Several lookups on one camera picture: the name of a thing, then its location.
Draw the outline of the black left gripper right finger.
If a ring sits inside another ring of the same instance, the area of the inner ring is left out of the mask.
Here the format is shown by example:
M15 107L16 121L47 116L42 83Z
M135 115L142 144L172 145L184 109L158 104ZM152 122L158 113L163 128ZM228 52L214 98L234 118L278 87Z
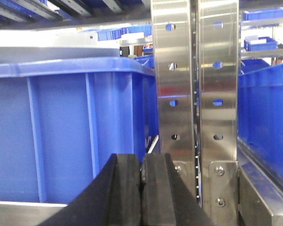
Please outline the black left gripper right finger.
M141 170L143 226L212 226L169 154L147 154Z

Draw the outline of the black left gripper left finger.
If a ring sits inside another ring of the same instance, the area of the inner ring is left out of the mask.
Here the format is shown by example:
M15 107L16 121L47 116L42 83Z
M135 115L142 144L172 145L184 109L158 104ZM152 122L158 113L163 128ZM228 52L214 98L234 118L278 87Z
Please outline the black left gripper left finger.
M42 226L139 226L140 163L134 154L112 154L98 176Z

